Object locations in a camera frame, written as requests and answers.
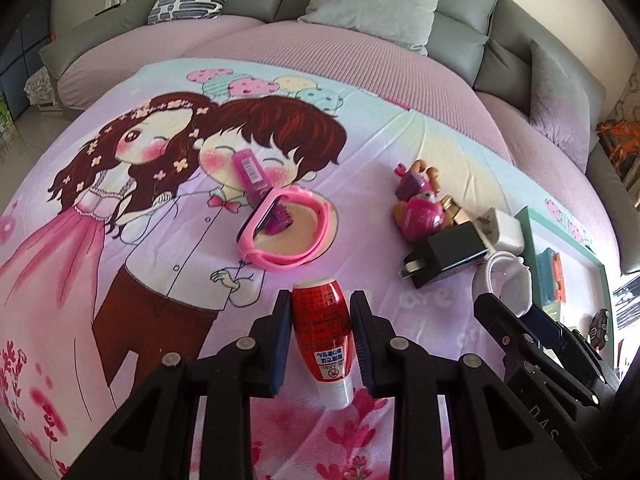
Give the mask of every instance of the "sofa backrest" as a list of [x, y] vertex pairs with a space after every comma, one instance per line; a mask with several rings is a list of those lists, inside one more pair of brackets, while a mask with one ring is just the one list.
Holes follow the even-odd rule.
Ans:
[[[310, 0], [228, 0], [223, 14], [278, 22], [304, 15]], [[470, 86], [529, 115], [534, 38], [587, 92], [594, 128], [606, 90], [587, 67], [513, 0], [439, 0], [427, 44], [429, 57]]]

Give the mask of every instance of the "white tray with green rim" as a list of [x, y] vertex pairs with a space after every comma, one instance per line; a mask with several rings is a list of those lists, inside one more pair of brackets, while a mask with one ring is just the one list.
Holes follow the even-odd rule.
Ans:
[[611, 294], [604, 265], [586, 247], [574, 240], [558, 225], [530, 207], [525, 207], [516, 218], [522, 226], [525, 248], [524, 263], [531, 270], [533, 303], [542, 306], [540, 273], [536, 255], [546, 248], [560, 253], [566, 303], [562, 304], [560, 322], [566, 327], [576, 327], [587, 337], [594, 314], [601, 308], [609, 312], [609, 341], [600, 352], [602, 359], [614, 368], [616, 337]]

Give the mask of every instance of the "sofa armrest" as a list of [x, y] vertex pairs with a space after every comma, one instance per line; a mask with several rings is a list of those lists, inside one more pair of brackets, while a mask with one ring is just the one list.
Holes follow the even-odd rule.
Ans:
[[640, 270], [640, 214], [600, 143], [591, 152], [586, 176], [606, 209], [620, 248], [624, 274]]
[[146, 25], [156, 0], [133, 0], [81, 23], [59, 40], [40, 49], [54, 84], [85, 52], [134, 28]]

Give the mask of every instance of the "purple razor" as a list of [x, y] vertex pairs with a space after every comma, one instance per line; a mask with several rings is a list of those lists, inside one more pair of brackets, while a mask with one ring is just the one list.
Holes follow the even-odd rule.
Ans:
[[[251, 150], [235, 152], [231, 156], [231, 160], [246, 189], [249, 205], [256, 209], [262, 199], [273, 189], [271, 182], [264, 173], [260, 162], [255, 158], [254, 152]], [[264, 232], [268, 235], [276, 235], [283, 232], [284, 229], [291, 224], [293, 224], [293, 220], [287, 212], [287, 209], [282, 204], [278, 204], [273, 208], [271, 217], [264, 227]]]

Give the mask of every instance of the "brown pants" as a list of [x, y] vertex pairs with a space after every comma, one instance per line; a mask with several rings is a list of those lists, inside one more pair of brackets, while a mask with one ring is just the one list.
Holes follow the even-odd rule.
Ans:
[[178, 352], [185, 362], [196, 360], [217, 316], [215, 310], [193, 308], [149, 290], [121, 267], [94, 320], [107, 384], [130, 350], [138, 354], [132, 391], [168, 352]]

